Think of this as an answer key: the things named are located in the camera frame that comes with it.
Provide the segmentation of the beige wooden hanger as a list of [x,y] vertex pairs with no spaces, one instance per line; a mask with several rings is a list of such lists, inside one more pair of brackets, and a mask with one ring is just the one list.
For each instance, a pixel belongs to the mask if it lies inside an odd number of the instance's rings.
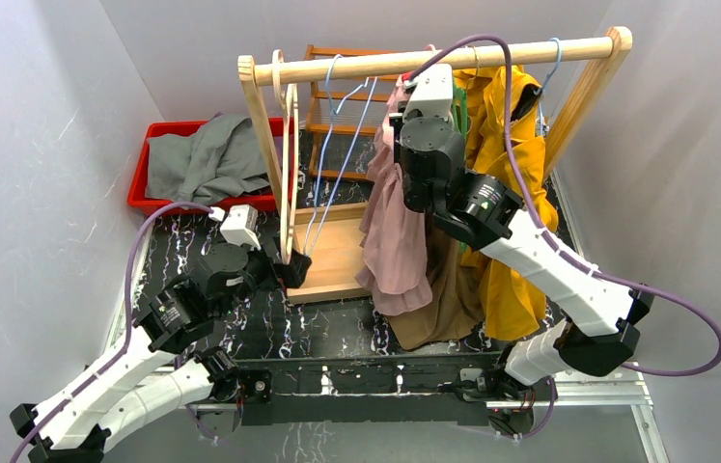
[[297,205],[296,186],[299,172],[299,121],[298,91],[294,83],[283,86],[281,83],[281,65],[284,64],[281,49],[272,54],[272,88],[276,102],[284,111],[283,141],[281,154],[282,195],[280,211],[280,255],[284,264],[290,264],[292,252],[295,250],[295,215]]

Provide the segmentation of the pink skirt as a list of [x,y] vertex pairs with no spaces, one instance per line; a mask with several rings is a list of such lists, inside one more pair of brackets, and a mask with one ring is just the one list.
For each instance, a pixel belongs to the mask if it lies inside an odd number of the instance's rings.
[[398,316],[432,299],[425,216],[404,203],[401,166],[394,162],[394,129],[385,116],[374,135],[375,155],[367,179],[372,194],[360,225],[363,268],[355,279],[373,297],[377,311]]

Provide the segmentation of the grey pleated skirt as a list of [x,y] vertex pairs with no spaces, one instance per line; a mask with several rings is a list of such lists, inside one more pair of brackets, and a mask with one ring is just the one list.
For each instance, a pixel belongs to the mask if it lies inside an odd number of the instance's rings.
[[164,134],[148,143],[149,198],[214,205],[269,186],[247,116],[217,115],[191,135]]

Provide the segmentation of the brown skirt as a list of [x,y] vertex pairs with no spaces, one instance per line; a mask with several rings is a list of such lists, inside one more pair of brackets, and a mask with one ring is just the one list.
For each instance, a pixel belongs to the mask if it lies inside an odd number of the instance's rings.
[[483,272],[460,264],[460,243],[428,222],[427,277],[432,299],[424,307],[386,321],[400,347],[412,351],[425,344],[460,340],[485,321],[479,286]]

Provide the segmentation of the green hanger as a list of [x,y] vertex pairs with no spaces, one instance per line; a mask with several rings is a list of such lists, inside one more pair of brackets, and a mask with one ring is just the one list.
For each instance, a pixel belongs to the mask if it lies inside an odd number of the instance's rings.
[[452,116],[458,132],[467,136],[469,130],[467,92],[460,87],[453,87]]

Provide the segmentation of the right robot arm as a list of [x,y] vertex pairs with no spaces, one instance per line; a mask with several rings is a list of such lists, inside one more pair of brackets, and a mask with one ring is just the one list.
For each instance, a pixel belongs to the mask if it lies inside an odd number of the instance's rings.
[[521,398],[534,383],[568,369],[603,376],[632,357],[640,339],[635,324],[650,298],[577,269],[581,258],[558,237],[545,237],[517,193],[465,168],[463,137],[447,121],[395,115],[392,125],[406,207],[517,272],[566,315],[509,348],[494,373],[501,396]]

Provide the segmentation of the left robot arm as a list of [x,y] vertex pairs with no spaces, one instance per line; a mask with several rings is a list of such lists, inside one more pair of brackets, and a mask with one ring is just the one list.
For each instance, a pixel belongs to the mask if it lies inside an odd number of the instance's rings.
[[234,304],[262,290],[302,285],[312,261],[221,242],[140,309],[124,337],[61,392],[10,413],[31,462],[99,462],[147,424],[202,400],[269,399],[271,375],[244,368],[220,346],[190,352]]

